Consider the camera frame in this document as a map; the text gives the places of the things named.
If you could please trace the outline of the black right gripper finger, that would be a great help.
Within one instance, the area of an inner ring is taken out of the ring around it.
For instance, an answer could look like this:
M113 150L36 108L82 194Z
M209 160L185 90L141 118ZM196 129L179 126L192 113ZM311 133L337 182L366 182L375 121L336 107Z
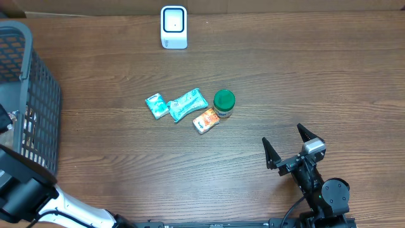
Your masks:
M267 167L267 169L272 169L272 170L276 169L277 164L282 161L281 157L274 150L273 146L267 140L267 138L263 137L262 138L262 143L263 143L263 146L264 146L264 149L265 149L266 167Z
M312 140L312 139L316 139L318 138L321 142L325 142L321 137L317 136L316 134L312 133L310 130L308 130L307 128L305 128L305 126L303 126L301 123L297 124L297 129L300 133L301 139L304 143Z

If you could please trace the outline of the orange tissue pack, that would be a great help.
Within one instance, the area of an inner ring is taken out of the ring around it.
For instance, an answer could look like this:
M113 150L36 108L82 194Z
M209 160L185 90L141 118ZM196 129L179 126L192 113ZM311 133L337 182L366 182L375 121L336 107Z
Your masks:
M204 134L219 123L220 118L212 108L206 110L204 113L193 119L194 127L200 134Z

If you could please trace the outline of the green lid jar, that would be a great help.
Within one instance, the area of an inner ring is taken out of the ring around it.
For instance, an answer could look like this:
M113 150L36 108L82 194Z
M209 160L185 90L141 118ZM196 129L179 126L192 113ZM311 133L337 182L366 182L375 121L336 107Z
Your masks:
M227 89L219 90L213 100L213 109L220 118L228 118L234 110L235 95Z

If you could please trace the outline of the teal wet wipes pack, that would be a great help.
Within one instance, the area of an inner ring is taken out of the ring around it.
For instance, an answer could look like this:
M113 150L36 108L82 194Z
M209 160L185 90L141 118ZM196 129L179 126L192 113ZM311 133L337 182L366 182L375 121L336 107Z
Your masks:
M205 100L200 92L199 88L195 88L183 96L169 101L167 103L169 113L174 119L175 123L178 123L189 113L208 107L208 102Z

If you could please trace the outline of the teal tissue pack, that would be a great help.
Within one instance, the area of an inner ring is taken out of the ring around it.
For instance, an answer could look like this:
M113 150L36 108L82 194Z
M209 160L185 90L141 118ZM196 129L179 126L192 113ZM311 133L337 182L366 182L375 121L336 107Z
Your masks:
M160 93L156 93L145 100L156 120L169 113L168 106Z

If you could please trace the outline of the brown bread bag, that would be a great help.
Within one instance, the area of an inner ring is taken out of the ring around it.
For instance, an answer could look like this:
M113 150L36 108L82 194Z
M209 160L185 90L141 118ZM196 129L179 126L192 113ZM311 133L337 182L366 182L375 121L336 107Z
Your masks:
M17 122L17 115L19 111L12 111L8 113L8 116L10 117L12 124L8 125L8 131L11 134L11 146L13 145L13 137L15 134L15 129L16 129L16 122ZM29 108L26 106L25 110L25 116L26 118L23 120L23 128L28 131L32 136L28 136L28 139L25 139L25 133L23 133L23 139L22 139L22 144L29 146L31 148L34 148L34 134L35 134L35 124L37 120L37 115L33 111L32 108Z

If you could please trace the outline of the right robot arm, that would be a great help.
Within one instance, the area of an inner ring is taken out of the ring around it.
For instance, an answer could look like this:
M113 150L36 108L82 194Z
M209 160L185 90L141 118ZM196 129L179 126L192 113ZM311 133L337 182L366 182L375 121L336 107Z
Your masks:
M325 157L325 141L300 123L297 129L303 141L301 152L286 160L281 159L267 138L262 138L266 167L277 169L280 176L291 174L302 192L302 198L289 208L283 218L269 219L269 226L356 228L355 220L346 217L349 212L349 184L340 178L323 180L316 167Z

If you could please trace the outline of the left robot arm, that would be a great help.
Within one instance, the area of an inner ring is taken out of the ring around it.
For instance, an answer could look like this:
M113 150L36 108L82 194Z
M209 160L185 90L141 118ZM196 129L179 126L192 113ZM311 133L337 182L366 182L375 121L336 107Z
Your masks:
M1 220L34 226L49 222L64 227L135 227L131 221L94 208L66 194L55 176L40 164L1 145Z

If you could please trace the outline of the white barcode scanner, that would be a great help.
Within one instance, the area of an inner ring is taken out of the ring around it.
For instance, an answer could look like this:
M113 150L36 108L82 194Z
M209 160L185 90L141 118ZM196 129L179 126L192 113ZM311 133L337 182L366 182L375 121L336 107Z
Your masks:
M165 49L186 49L187 10L183 6L169 5L161 9L161 44Z

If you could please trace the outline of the grey plastic mesh basket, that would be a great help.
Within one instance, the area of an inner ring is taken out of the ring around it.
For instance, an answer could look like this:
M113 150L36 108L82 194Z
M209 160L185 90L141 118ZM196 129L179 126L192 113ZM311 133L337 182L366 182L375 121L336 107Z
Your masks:
M62 93L57 80L34 49L30 29L17 21L1 22L1 106L19 111L12 149L55 175L58 169ZM26 106L37 115L34 148L23 128Z

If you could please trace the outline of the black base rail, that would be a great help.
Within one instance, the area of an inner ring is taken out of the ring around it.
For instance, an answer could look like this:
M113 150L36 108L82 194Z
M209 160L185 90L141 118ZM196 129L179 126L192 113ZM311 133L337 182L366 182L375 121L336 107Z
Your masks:
M271 218L267 221L241 221L241 222L185 222L169 223L163 222L136 222L137 228L280 228L282 218Z

